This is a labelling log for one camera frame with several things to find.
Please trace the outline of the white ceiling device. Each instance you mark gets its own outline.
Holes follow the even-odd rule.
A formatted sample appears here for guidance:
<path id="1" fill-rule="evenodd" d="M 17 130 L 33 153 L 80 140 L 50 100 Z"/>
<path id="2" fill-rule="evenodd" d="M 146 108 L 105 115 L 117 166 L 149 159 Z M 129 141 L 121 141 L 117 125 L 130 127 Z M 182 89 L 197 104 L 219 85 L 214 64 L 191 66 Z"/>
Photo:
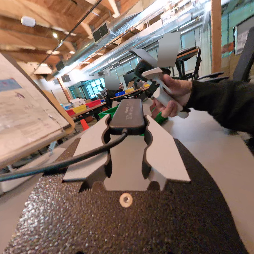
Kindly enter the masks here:
<path id="1" fill-rule="evenodd" d="M 21 24 L 27 27 L 34 27 L 36 25 L 36 20 L 32 17 L 22 16 Z"/>

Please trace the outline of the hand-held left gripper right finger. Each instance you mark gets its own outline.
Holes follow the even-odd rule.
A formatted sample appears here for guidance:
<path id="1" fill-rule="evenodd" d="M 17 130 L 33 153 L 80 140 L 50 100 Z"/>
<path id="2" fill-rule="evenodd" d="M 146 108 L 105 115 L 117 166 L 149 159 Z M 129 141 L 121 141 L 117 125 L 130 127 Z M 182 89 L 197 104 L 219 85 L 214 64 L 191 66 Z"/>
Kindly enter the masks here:
<path id="1" fill-rule="evenodd" d="M 165 189 L 168 182 L 190 183 L 191 179 L 180 156 L 173 137 L 154 119 L 144 117 L 146 128 L 144 132 L 144 149 L 142 159 L 142 175 L 151 184 Z"/>

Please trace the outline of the black standing desk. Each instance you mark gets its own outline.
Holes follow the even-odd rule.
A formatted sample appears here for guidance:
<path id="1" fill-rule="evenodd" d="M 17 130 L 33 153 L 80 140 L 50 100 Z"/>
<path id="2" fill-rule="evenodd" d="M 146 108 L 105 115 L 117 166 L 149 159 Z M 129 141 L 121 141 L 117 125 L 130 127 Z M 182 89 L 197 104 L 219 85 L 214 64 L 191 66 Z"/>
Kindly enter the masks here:
<path id="1" fill-rule="evenodd" d="M 191 59 L 192 57 L 196 56 L 196 64 L 194 71 L 192 73 L 186 74 L 185 73 L 185 67 L 184 63 Z M 178 52 L 175 66 L 178 71 L 179 77 L 177 79 L 179 80 L 197 80 L 199 78 L 199 68 L 201 65 L 201 49 L 198 46 L 183 49 Z"/>

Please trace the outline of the printed instruction sheet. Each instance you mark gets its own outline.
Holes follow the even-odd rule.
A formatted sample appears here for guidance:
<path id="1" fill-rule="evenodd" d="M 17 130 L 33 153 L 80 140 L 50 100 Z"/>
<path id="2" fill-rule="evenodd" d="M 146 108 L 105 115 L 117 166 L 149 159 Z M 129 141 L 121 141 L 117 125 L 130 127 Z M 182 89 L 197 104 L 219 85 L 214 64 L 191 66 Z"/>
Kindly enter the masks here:
<path id="1" fill-rule="evenodd" d="M 58 138 L 69 122 L 8 55 L 0 57 L 1 163 Z"/>

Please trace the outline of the wooden office desk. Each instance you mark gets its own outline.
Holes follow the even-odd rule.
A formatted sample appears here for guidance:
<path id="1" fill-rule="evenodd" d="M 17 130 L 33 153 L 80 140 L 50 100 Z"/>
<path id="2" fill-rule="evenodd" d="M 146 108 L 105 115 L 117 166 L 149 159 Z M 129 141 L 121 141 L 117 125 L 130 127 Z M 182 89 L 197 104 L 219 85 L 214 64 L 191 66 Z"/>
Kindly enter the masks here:
<path id="1" fill-rule="evenodd" d="M 92 108 L 89 108 L 87 110 L 84 110 L 84 111 L 82 111 L 80 113 L 76 113 L 74 115 L 71 115 L 70 117 L 72 119 L 75 118 L 74 122 L 78 122 L 78 121 L 80 121 L 82 119 L 86 119 L 86 118 L 88 118 L 90 116 L 94 117 L 97 121 L 99 121 L 100 120 L 99 113 L 102 112 L 102 108 L 104 106 L 106 106 L 105 102 L 101 103 L 99 105 L 96 105 L 96 106 L 94 106 Z"/>

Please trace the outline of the dark leaning panel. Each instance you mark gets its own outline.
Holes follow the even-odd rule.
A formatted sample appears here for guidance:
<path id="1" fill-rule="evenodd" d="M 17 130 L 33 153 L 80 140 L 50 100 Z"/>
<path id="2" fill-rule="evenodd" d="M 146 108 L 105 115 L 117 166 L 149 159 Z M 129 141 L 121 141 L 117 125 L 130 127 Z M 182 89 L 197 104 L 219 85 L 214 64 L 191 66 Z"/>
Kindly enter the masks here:
<path id="1" fill-rule="evenodd" d="M 153 58 L 148 52 L 146 52 L 144 49 L 137 49 L 137 48 L 130 48 L 128 50 L 130 53 L 136 55 L 137 57 L 145 60 L 146 62 L 148 62 L 151 66 L 153 66 L 154 68 L 157 67 L 157 60 L 155 58 Z"/>

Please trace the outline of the wooden document stand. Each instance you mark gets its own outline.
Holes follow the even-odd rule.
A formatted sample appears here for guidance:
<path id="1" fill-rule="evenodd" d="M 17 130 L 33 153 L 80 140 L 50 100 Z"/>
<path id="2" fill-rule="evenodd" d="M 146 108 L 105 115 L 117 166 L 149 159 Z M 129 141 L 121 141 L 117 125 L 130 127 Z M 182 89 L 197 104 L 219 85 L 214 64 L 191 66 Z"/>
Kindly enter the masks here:
<path id="1" fill-rule="evenodd" d="M 66 113 L 60 103 L 54 98 L 54 96 L 47 92 L 43 91 L 46 97 L 51 101 L 51 103 L 59 110 L 59 112 L 65 117 L 69 122 L 70 127 L 65 129 L 65 132 L 61 134 L 58 138 L 54 138 L 50 143 L 41 144 L 38 148 L 32 148 L 30 151 L 25 153 L 22 157 L 12 158 L 12 160 L 7 161 L 7 163 L 1 163 L 1 169 L 5 167 L 10 167 L 9 171 L 11 173 L 16 173 L 19 170 L 32 169 L 35 167 L 46 166 L 47 164 L 52 163 L 57 156 L 57 153 L 54 150 L 55 141 L 63 138 L 65 135 L 71 133 L 74 129 L 74 122 L 70 116 Z"/>

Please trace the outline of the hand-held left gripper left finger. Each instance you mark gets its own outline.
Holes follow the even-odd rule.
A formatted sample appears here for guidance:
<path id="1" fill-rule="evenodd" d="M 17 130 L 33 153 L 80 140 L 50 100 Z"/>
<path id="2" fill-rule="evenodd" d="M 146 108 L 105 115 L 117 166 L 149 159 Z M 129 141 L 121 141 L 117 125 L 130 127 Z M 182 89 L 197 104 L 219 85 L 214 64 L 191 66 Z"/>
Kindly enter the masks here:
<path id="1" fill-rule="evenodd" d="M 110 142 L 109 122 L 111 115 L 107 114 L 80 138 L 74 157 L 80 156 Z M 103 152 L 81 162 L 70 165 L 63 177 L 64 182 L 84 182 L 87 188 L 92 188 L 94 182 L 104 182 L 112 173 L 110 151 Z"/>

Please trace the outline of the person's right hand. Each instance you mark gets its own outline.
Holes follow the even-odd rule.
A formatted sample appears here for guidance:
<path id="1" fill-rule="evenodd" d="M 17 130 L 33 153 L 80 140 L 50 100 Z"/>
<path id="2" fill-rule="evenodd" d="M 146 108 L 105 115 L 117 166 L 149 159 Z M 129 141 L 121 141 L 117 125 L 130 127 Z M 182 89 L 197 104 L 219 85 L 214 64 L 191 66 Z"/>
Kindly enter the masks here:
<path id="1" fill-rule="evenodd" d="M 151 117 L 153 119 L 155 119 L 160 112 L 164 118 L 173 118 L 177 116 L 178 106 L 176 102 L 178 102 L 182 107 L 185 107 L 190 98 L 192 89 L 191 81 L 176 80 L 167 74 L 163 76 L 163 81 L 172 93 L 169 93 L 168 91 L 166 92 L 174 99 L 174 101 L 171 100 L 168 102 L 167 106 L 164 106 L 156 98 L 152 98 L 153 104 L 150 106 L 150 110 L 152 111 Z"/>

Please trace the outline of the framed wall poster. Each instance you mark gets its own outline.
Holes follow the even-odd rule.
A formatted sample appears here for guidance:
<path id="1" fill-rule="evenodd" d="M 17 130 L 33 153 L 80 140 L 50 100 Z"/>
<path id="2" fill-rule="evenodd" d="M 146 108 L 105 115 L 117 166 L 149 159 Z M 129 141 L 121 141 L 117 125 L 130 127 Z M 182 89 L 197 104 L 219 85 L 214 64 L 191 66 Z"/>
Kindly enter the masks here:
<path id="1" fill-rule="evenodd" d="M 249 28 L 246 22 L 239 23 L 233 28 L 235 55 L 239 55 L 242 53 L 247 37 L 248 37 L 248 33 L 249 33 Z"/>

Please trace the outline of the green plastic bin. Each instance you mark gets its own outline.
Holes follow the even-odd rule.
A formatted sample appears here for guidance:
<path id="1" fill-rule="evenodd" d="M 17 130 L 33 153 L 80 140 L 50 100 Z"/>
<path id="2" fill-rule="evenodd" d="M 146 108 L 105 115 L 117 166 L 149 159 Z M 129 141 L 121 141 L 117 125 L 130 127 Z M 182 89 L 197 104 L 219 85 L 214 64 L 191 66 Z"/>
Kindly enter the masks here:
<path id="1" fill-rule="evenodd" d="M 108 131 L 109 131 L 109 123 L 114 115 L 114 113 L 116 112 L 116 110 L 112 113 L 111 110 L 107 110 L 105 112 L 102 113 L 102 117 L 101 117 L 101 120 L 106 120 L 106 125 L 108 127 Z M 142 134 L 143 136 L 145 135 L 152 135 L 154 133 L 157 133 L 157 132 L 165 132 L 166 131 L 162 128 L 162 126 L 156 122 L 154 119 L 152 119 L 150 116 L 148 115 L 144 115 L 144 119 L 145 119 L 145 123 L 146 123 L 146 127 L 145 127 L 145 131 L 144 133 Z M 121 135 L 125 134 L 126 136 L 129 136 L 127 134 L 126 131 L 123 131 Z"/>

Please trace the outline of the ceiling air vent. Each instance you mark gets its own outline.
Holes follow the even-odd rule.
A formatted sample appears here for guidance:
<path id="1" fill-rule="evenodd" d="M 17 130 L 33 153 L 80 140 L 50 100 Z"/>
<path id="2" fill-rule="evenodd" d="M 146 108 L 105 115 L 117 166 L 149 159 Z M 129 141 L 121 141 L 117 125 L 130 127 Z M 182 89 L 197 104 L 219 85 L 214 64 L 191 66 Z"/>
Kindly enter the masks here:
<path id="1" fill-rule="evenodd" d="M 98 28 L 92 32 L 94 43 L 98 44 L 102 39 L 108 36 L 110 33 L 110 22 L 105 21 Z"/>

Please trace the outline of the black office chair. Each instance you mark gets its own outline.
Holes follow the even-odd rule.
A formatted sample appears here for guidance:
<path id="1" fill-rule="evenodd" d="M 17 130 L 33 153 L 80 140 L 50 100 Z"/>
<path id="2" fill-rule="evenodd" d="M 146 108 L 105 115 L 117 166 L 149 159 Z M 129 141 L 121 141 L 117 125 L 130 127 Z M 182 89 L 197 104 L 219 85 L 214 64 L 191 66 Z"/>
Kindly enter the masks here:
<path id="1" fill-rule="evenodd" d="M 237 66 L 233 72 L 233 81 L 244 81 L 249 82 L 249 74 L 254 62 L 254 27 L 252 27 L 248 36 L 240 56 L 240 59 L 237 63 Z M 215 72 L 213 74 L 205 75 L 199 77 L 197 80 L 200 82 L 212 82 L 218 83 L 222 80 L 229 80 L 228 76 L 221 76 L 224 72 Z"/>

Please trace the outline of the wooden pillar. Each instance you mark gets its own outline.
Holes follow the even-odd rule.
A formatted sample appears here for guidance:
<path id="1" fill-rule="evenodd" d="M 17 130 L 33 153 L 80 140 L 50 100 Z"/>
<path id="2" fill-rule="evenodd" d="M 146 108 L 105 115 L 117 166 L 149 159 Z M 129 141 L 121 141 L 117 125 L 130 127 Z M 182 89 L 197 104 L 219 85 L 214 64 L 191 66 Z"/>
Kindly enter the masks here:
<path id="1" fill-rule="evenodd" d="M 221 0 L 211 0 L 212 73 L 221 70 Z"/>

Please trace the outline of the silver air duct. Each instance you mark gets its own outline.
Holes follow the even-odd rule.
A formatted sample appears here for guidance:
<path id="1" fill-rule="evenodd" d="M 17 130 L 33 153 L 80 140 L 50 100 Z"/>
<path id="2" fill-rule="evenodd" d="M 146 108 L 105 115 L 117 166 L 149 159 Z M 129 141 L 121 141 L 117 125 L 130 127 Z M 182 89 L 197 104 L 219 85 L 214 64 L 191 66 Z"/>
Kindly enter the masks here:
<path id="1" fill-rule="evenodd" d="M 73 68 L 75 68 L 80 62 L 87 59 L 97 50 L 104 47 L 106 44 L 113 41 L 118 36 L 122 35 L 129 29 L 139 25 L 147 20 L 150 20 L 162 11 L 169 7 L 171 4 L 173 7 L 181 8 L 190 1 L 155 1 L 150 6 L 145 8 L 142 11 L 138 11 L 138 3 L 135 4 L 129 11 L 126 11 L 124 14 L 116 18 L 110 23 L 110 33 L 104 39 L 102 39 L 98 44 L 94 43 L 94 39 L 91 39 L 88 43 L 85 43 L 78 51 L 67 61 L 60 61 L 56 65 L 57 71 L 55 71 L 52 76 L 54 78 L 61 77 L 62 75 L 68 73 Z"/>

